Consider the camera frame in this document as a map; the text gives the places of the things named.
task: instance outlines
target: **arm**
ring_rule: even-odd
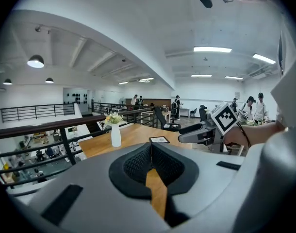
[[[251,146],[266,142],[272,135],[284,129],[279,122],[268,123],[257,127],[247,125],[242,125],[242,127],[249,138]],[[230,142],[248,146],[245,136],[237,125],[225,134],[224,143],[228,144]]]
[[[269,117],[269,111],[268,111],[267,108],[266,108],[266,104],[263,105],[263,110],[264,110],[264,115],[265,115],[266,117]]]
[[[244,112],[242,111],[243,107],[244,107],[244,105],[242,105],[241,109],[238,109],[239,114],[241,114],[242,116],[244,116]]]

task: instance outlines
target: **ceiling light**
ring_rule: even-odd
[[[232,49],[213,47],[194,47],[193,52],[231,52]]]
[[[45,62],[40,55],[33,55],[30,60],[27,62],[30,67],[34,68],[43,68],[45,66]]]
[[[139,81],[144,81],[144,80],[153,80],[153,78],[141,79]]]
[[[47,79],[46,79],[46,83],[54,83],[54,81],[53,81],[52,78],[47,78]]]
[[[6,84],[6,85],[11,85],[12,82],[11,82],[11,79],[6,79],[3,84]]]
[[[274,60],[270,60],[269,58],[263,57],[263,56],[258,55],[258,54],[254,54],[253,58],[258,59],[258,60],[262,60],[262,61],[265,61],[265,62],[268,62],[270,64],[274,64],[276,62]]]
[[[233,80],[242,80],[243,78],[240,77],[233,77],[233,76],[226,76],[226,79],[233,79]]]
[[[211,75],[208,75],[208,74],[194,74],[194,75],[191,75],[191,77],[211,77]]]

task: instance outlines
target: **black pad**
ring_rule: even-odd
[[[186,133],[189,133],[189,132],[192,132],[192,131],[195,131],[195,130],[200,130],[202,128],[203,128],[203,124],[197,123],[197,124],[191,125],[189,127],[185,127],[185,128],[180,129],[179,133],[180,134],[186,134]]]
[[[151,144],[151,157],[169,196],[188,192],[196,182],[199,169],[193,160],[155,142]]]
[[[125,196],[137,199],[151,199],[146,176],[151,168],[150,143],[117,158],[109,167],[109,178]]]
[[[229,168],[229,169],[232,169],[232,170],[239,170],[241,165],[237,165],[237,164],[233,164],[233,163],[229,163],[229,162],[224,162],[224,161],[220,161],[216,164],[217,166],[222,166],[222,167],[225,167],[225,168]]]
[[[82,190],[83,188],[81,186],[70,184],[41,214],[41,216],[52,224],[59,225]]]

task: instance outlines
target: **black strap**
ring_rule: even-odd
[[[70,184],[41,214],[41,216],[52,224],[59,225],[82,190],[83,188],[81,186]]]
[[[224,162],[224,161],[220,161],[216,164],[217,166],[222,166],[228,169],[232,169],[232,170],[239,170],[241,165],[238,164],[233,164],[233,163],[229,163],[229,162]]]

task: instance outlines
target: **wooden table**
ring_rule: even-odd
[[[153,111],[145,111],[145,112],[142,112],[140,115],[141,117],[143,117],[143,114],[147,114],[147,115],[153,115]],[[165,120],[170,123],[171,122],[171,112],[168,111],[168,112],[165,112],[165,111],[162,111],[162,115],[164,116]]]
[[[190,143],[181,143],[178,141],[178,132],[165,131],[155,129],[148,126],[134,124],[120,130],[122,145],[118,148],[114,148],[111,145],[111,134],[103,134],[92,139],[79,142],[81,149],[85,156],[90,158],[99,154],[108,153],[111,151],[119,150],[131,145],[149,142],[149,137],[165,136],[170,144],[184,149],[191,149]],[[147,174],[146,186],[151,189],[152,200],[151,205],[157,211],[157,213],[164,217],[167,188],[161,181],[158,173],[155,169],[151,170]]]
[[[162,115],[164,116],[165,120],[166,120],[168,123],[171,122],[171,112],[170,112],[170,111],[167,111],[167,112],[162,111]]]

